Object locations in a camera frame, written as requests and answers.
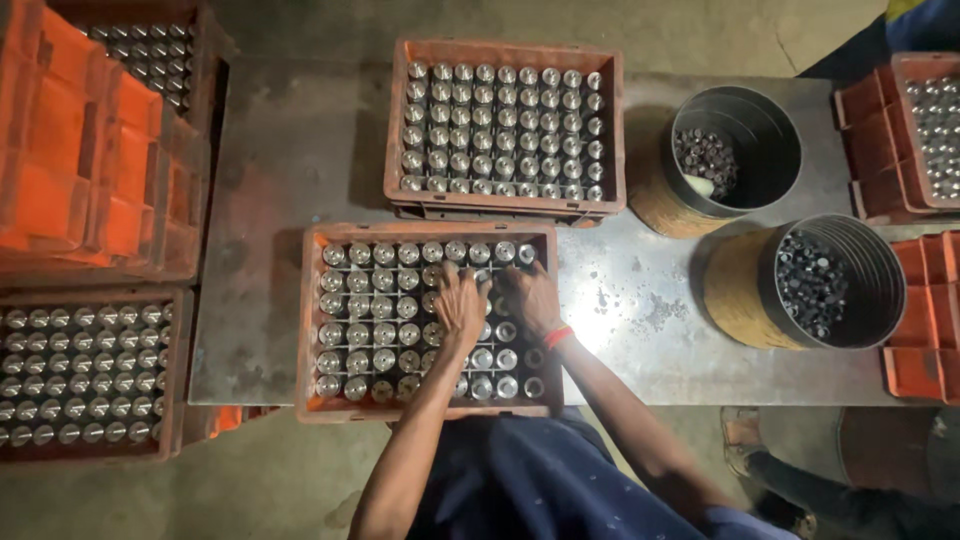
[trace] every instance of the blue clothing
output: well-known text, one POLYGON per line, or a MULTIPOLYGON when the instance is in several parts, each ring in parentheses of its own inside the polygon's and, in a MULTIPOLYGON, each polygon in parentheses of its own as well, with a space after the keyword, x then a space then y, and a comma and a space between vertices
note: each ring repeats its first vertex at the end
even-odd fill
POLYGON ((409 537, 797 538, 731 508, 708 520, 705 536, 562 422, 473 416, 444 424, 409 537))

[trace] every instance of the shoe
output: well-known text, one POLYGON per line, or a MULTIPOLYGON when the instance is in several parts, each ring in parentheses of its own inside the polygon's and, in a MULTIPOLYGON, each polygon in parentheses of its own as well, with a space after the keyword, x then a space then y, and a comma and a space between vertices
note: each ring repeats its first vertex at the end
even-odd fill
POLYGON ((747 477, 747 457, 754 452, 767 452, 760 439, 760 411, 749 406, 720 408, 720 426, 723 428, 724 457, 727 466, 738 476, 747 477))

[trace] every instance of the person's left arm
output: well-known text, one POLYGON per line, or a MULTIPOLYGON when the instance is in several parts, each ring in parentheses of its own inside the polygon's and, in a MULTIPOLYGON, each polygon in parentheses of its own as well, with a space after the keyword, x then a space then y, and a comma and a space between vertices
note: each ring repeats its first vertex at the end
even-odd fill
POLYGON ((440 295, 434 301, 444 326, 444 340, 373 467, 353 514, 350 538, 403 538, 413 524, 453 387, 463 370, 464 358, 483 330, 491 286, 487 281, 478 287, 472 269, 458 275, 456 266, 444 264, 440 295))

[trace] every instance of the person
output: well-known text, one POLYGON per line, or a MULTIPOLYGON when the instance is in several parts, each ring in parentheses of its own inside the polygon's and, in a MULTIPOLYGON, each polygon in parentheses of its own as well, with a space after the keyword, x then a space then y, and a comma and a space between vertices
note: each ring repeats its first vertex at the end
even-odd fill
POLYGON ((350 538, 796 539, 737 509, 580 343, 538 262, 532 273, 501 274, 510 312, 544 342, 546 361, 563 365, 649 491, 617 470, 585 423, 509 414, 444 422, 492 287, 448 262, 434 302, 442 344, 373 467, 350 538))
POLYGON ((723 407, 724 454, 731 470, 853 538, 960 538, 960 504, 927 501, 896 490, 851 487, 773 457, 760 438, 755 407, 723 407))

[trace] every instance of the steel tabletop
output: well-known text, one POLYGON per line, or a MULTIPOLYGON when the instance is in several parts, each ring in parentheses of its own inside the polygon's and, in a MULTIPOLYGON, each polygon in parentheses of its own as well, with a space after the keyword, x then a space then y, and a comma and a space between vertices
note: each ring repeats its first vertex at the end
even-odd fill
MULTIPOLYGON (((244 58, 230 67, 189 401, 291 405, 304 228, 394 219, 382 193, 391 66, 244 58)), ((719 237, 821 212, 851 213, 849 173, 825 81, 627 74, 627 177, 691 93, 752 87, 793 118, 804 145, 781 202, 700 239, 651 232, 625 210, 558 229, 564 318, 651 405, 891 405, 876 350, 761 351, 719 331, 697 286, 719 237)), ((565 400, 584 402, 572 381, 565 400)))

